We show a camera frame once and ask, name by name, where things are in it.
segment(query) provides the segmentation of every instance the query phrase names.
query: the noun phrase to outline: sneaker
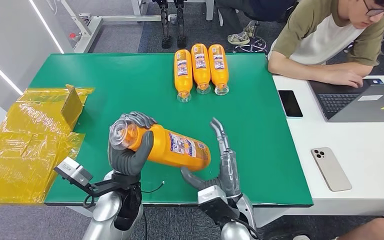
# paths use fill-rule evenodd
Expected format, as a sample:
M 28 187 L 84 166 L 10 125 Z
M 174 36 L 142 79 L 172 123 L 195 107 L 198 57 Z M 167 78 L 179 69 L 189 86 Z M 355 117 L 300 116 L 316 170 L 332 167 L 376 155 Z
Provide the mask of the sneaker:
M 227 41 L 233 45 L 245 45 L 250 43 L 250 38 L 246 34 L 244 34 L 242 37 L 238 34 L 232 34 L 227 36 Z
M 254 24 L 252 24 L 250 26 L 250 24 L 246 25 L 246 27 L 243 29 L 243 31 L 248 35 L 248 37 L 252 37 L 253 36 L 253 32 L 254 32 L 254 28 L 256 26 Z

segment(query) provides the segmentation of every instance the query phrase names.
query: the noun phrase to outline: black smartphone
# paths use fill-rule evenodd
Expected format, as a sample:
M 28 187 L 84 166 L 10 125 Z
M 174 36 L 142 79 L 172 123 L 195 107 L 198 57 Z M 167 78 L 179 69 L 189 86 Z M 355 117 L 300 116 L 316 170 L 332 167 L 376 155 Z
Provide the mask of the black smartphone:
M 279 90 L 280 100 L 283 105 L 283 110 L 287 117 L 302 118 L 303 113 L 298 105 L 297 98 L 292 90 Z

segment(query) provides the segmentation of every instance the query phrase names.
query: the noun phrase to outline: black wire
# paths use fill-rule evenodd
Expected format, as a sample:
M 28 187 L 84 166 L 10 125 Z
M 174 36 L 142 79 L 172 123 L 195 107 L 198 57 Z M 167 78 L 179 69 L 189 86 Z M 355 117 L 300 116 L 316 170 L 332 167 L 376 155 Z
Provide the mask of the black wire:
M 142 191 L 142 193 L 146 193 L 146 194 L 153 193 L 153 192 L 157 191 L 158 189 L 160 189 L 165 183 L 166 183 L 165 181 L 162 181 L 161 185 L 159 187 L 157 187 L 156 189 L 154 189 L 152 191 Z
M 88 204 L 88 199 L 92 197 L 92 201 L 90 201 L 90 203 Z M 84 199 L 83 201 L 83 208 L 85 209 L 90 209 L 95 203 L 95 198 L 91 195 L 87 195 L 87 197 Z
M 145 208 L 143 208 L 143 220 L 145 220 L 145 240 L 148 240 L 148 222 L 147 215 L 145 214 Z
M 263 238 L 258 234 L 258 232 L 254 228 L 252 228 L 248 223 L 246 223 L 240 219 L 232 219 L 232 220 L 244 225 L 248 230 L 250 230 L 251 232 L 253 232 L 255 234 L 255 236 L 257 237 L 258 240 L 263 240 Z

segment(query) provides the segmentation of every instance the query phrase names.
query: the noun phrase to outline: yellow plastic bag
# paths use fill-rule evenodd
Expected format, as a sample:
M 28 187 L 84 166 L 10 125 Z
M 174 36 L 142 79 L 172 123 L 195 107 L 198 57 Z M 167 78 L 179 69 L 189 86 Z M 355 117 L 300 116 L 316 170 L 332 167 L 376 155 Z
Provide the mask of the yellow plastic bag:
M 0 126 L 0 204 L 44 202 L 54 167 L 80 150 L 84 134 L 72 129 L 93 90 L 30 88 L 10 107 Z

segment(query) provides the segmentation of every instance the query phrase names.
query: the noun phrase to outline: man's hand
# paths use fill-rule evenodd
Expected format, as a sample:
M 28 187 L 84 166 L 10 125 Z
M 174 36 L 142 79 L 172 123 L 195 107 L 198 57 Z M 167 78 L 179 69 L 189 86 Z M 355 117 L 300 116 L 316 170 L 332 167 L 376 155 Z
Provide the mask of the man's hand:
M 137 111 L 132 111 L 130 114 L 123 113 L 120 118 L 129 119 L 138 127 L 145 129 L 150 129 L 152 125 L 157 123 L 152 117 Z M 115 172 L 126 176 L 136 176 L 141 173 L 153 145 L 154 133 L 150 130 L 143 134 L 139 149 L 136 152 L 128 148 L 115 149 L 108 140 L 109 164 Z
M 363 78 L 351 70 L 328 70 L 323 82 L 334 85 L 348 85 L 354 88 L 363 86 Z

